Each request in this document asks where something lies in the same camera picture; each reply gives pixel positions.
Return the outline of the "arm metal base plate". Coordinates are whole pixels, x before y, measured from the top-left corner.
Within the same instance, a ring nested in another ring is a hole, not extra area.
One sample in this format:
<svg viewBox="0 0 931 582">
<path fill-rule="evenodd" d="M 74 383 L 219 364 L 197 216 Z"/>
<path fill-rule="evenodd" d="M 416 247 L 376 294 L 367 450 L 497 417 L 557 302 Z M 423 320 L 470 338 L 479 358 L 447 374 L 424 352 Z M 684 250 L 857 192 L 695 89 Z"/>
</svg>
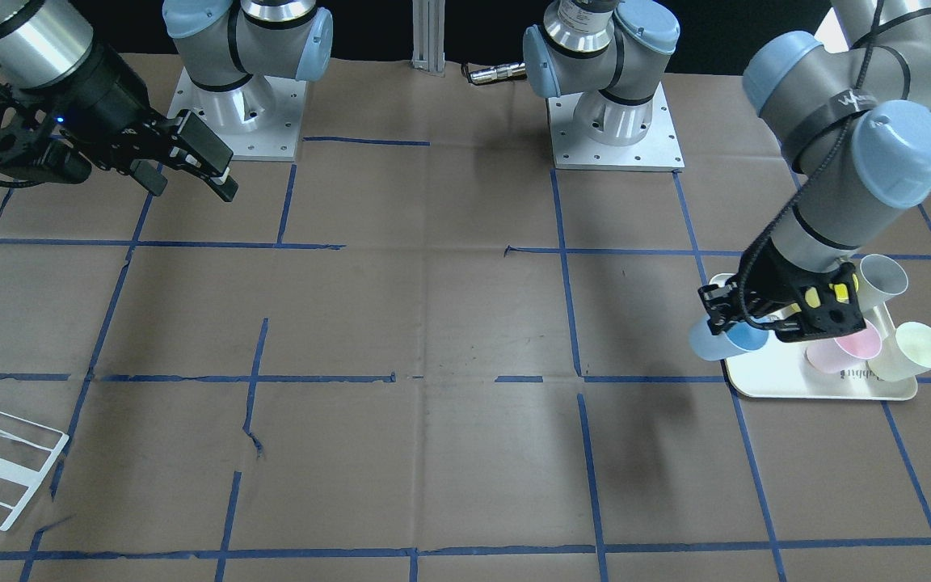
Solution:
<svg viewBox="0 0 931 582">
<path fill-rule="evenodd" d="M 191 111 L 232 149 L 234 161 L 295 162 L 307 92 L 307 82 L 267 76 L 211 92 L 182 70 L 167 114 Z"/>
<path fill-rule="evenodd" d="M 546 100 L 554 166 L 559 170 L 672 172 L 686 167 L 660 84 L 638 106 L 598 91 Z"/>
</svg>

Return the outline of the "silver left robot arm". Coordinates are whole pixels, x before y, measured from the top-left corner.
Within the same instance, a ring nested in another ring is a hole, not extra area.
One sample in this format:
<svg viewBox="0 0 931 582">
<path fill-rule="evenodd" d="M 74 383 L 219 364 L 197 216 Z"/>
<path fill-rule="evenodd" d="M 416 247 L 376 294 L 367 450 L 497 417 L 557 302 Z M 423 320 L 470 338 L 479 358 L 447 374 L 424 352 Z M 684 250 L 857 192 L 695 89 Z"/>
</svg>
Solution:
<svg viewBox="0 0 931 582">
<path fill-rule="evenodd" d="M 835 1 L 849 47 L 773 38 L 742 77 L 781 155 L 806 178 L 723 284 L 702 287 L 701 336 L 737 327 L 786 343 L 865 327 L 867 276 L 851 255 L 931 193 L 931 1 Z M 565 138 L 632 154 L 656 125 L 655 93 L 680 24 L 654 1 L 554 1 L 525 30 L 524 70 Z"/>
</svg>

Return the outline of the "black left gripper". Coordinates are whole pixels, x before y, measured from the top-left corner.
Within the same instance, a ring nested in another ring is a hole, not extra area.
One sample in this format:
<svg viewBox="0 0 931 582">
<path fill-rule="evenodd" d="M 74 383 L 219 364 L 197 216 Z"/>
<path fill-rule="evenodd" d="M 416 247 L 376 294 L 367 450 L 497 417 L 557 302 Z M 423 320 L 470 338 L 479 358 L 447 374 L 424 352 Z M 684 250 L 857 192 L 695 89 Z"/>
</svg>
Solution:
<svg viewBox="0 0 931 582">
<path fill-rule="evenodd" d="M 740 257 L 739 271 L 724 284 L 698 289 L 703 309 L 710 317 L 710 332 L 719 335 L 736 322 L 766 329 L 783 343 L 825 340 L 854 334 L 863 328 L 863 313 L 853 305 L 832 303 L 809 309 L 802 288 L 846 279 L 856 273 L 853 263 L 842 260 L 826 272 L 798 268 L 772 243 L 755 242 Z"/>
</svg>

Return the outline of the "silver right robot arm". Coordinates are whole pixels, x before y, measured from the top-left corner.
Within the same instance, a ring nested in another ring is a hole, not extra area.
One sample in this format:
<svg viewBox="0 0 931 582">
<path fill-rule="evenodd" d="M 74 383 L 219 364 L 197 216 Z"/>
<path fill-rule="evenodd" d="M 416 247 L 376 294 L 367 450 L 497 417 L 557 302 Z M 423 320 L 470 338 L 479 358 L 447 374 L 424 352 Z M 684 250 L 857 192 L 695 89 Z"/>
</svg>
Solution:
<svg viewBox="0 0 931 582">
<path fill-rule="evenodd" d="M 193 105 L 165 115 L 143 78 L 68 1 L 0 1 L 0 188 L 80 184 L 94 168 L 160 195 L 161 163 L 235 199 L 223 135 L 273 117 L 269 78 L 317 81 L 334 23 L 314 1 L 166 1 Z"/>
</svg>

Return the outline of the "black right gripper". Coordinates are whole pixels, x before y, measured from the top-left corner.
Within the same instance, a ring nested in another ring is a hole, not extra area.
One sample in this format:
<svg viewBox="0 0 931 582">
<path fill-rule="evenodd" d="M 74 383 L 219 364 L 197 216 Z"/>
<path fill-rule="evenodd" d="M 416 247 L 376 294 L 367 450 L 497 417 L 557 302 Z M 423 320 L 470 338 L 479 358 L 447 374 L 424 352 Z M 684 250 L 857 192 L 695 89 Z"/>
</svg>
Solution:
<svg viewBox="0 0 931 582">
<path fill-rule="evenodd" d="M 130 171 L 148 194 L 160 196 L 169 181 L 154 163 L 134 161 L 161 162 L 199 178 L 223 202 L 235 199 L 232 149 L 196 112 L 178 111 L 171 124 L 155 111 L 145 83 L 113 48 L 93 44 L 58 89 L 61 131 L 92 168 Z"/>
</svg>

